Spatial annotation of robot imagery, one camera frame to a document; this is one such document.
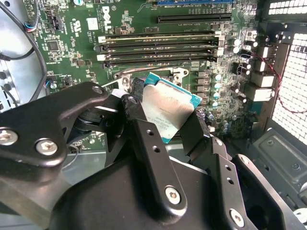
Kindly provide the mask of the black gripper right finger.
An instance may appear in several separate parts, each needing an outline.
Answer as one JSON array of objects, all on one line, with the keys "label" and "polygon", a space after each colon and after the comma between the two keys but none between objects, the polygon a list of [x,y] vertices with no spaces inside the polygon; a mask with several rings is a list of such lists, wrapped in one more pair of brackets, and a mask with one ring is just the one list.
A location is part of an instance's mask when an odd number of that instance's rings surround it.
[{"label": "black gripper right finger", "polygon": [[253,189],[252,201],[262,199],[268,208],[269,229],[292,229],[292,211],[256,166],[243,155],[228,158],[225,144],[210,135],[205,122],[193,112],[180,129],[184,152],[190,163],[205,170],[211,180],[213,221],[220,230],[254,230],[248,218],[238,172]]}]

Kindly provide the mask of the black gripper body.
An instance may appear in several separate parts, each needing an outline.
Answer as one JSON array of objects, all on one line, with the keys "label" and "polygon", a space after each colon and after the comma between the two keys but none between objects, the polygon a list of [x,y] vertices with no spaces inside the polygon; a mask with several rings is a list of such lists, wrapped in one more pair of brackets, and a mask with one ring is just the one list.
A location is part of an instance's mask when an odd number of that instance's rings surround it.
[{"label": "black gripper body", "polygon": [[220,230],[221,218],[212,210],[209,176],[171,160],[188,200],[185,215],[165,225],[148,211],[136,160],[132,157],[75,184],[54,207],[53,230]]}]

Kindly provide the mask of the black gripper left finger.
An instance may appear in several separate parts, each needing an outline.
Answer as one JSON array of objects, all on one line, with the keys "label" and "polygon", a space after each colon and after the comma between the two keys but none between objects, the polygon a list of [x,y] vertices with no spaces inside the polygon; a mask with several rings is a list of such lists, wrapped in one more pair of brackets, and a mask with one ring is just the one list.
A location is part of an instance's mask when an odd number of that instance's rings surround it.
[{"label": "black gripper left finger", "polygon": [[155,124],[147,121],[140,101],[123,95],[112,104],[114,115],[101,111],[108,93],[85,82],[8,110],[0,115],[0,200],[35,222],[51,222],[64,193],[57,188],[67,144],[82,135],[76,120],[95,111],[105,121],[89,130],[107,134],[113,155],[136,160],[147,208],[159,222],[177,222],[188,203]]}]

